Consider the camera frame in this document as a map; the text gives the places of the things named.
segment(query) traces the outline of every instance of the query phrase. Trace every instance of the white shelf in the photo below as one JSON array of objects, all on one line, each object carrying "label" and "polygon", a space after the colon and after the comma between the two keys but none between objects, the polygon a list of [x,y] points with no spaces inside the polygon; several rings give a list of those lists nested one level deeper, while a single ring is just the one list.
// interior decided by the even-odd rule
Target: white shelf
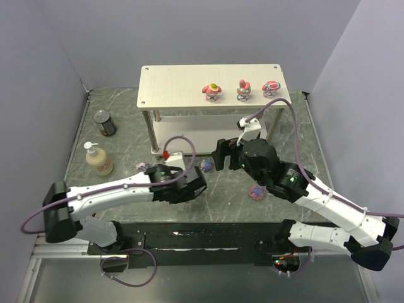
[{"label": "white shelf", "polygon": [[[154,155],[161,155],[165,142],[173,136],[185,136],[190,139],[198,155],[208,155],[216,149],[217,140],[231,139],[240,136],[237,122],[248,115],[209,115],[209,116],[172,116],[161,117],[160,122],[154,122],[154,131],[159,150]],[[266,137],[264,121],[260,121],[261,138]],[[191,147],[184,140],[174,140],[167,151],[191,154]]]},{"label": "white shelf", "polygon": [[[236,99],[241,79],[250,82],[252,88],[246,102]],[[280,82],[275,98],[291,103],[279,64],[143,66],[137,106],[141,110],[260,108],[271,100],[261,90],[269,80]],[[216,102],[206,101],[201,92],[210,83],[222,88]],[[272,106],[286,107],[283,102]]]}]

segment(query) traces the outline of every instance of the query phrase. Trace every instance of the soap dispenser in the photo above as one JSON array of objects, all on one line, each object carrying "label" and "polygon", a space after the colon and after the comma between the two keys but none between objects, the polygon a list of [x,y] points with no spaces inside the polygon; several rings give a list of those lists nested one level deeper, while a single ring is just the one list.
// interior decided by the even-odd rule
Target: soap dispenser
[{"label": "soap dispenser", "polygon": [[100,147],[94,147],[97,145],[98,143],[91,142],[84,144],[84,148],[87,150],[86,162],[97,175],[108,175],[112,172],[114,165],[105,150]]}]

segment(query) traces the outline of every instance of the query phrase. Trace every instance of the gray wall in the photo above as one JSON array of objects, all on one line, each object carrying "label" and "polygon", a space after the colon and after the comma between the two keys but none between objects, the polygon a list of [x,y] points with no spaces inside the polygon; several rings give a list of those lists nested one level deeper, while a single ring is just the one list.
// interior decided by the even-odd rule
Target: gray wall
[{"label": "gray wall", "polygon": [[[404,213],[403,16],[401,0],[362,0],[309,96],[336,189],[374,211]],[[403,262],[374,274],[383,302],[404,302]]]},{"label": "gray wall", "polygon": [[359,0],[37,0],[88,89],[146,64],[279,63],[310,92]]},{"label": "gray wall", "polygon": [[18,296],[35,241],[20,223],[63,178],[84,104],[80,79],[35,1],[0,1],[1,302]]}]

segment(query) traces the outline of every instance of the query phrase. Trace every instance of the gray marble surface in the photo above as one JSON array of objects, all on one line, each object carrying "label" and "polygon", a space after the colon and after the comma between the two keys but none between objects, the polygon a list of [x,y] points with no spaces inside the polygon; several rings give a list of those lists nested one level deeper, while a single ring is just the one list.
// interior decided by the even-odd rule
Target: gray marble surface
[{"label": "gray marble surface", "polygon": [[[73,161],[66,182],[68,186],[100,184],[129,177],[136,173],[135,165],[140,161],[156,164],[150,153],[150,140],[141,111],[136,107],[136,88],[101,89],[90,92],[90,105],[81,129]],[[292,105],[297,113],[300,157],[307,170],[328,183],[318,141],[314,133],[306,101],[301,92],[290,93]],[[99,109],[107,109],[117,125],[117,133],[111,137],[100,134],[92,120]],[[249,114],[255,110],[183,110],[161,111],[161,115],[199,114]],[[264,121],[270,125],[275,110],[267,110]],[[95,175],[85,162],[83,144],[87,141],[99,143],[114,163],[114,170],[106,177]],[[292,118],[287,109],[283,111],[276,133],[271,142],[278,156],[285,161],[296,162]],[[201,163],[198,157],[196,164]],[[121,222],[280,222],[294,219],[303,222],[324,222],[322,216],[310,210],[278,199],[268,193],[261,201],[248,195],[254,181],[243,171],[224,169],[205,173],[208,189],[189,203],[170,205],[167,202],[133,203],[97,213],[104,220]]]}]

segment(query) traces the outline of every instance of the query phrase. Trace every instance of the tin can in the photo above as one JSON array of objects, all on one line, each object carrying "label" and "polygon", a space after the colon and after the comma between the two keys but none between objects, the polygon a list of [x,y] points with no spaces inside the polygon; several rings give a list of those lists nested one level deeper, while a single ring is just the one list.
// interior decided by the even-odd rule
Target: tin can
[{"label": "tin can", "polygon": [[112,136],[116,133],[116,126],[108,110],[100,109],[93,116],[93,120],[104,136]]}]

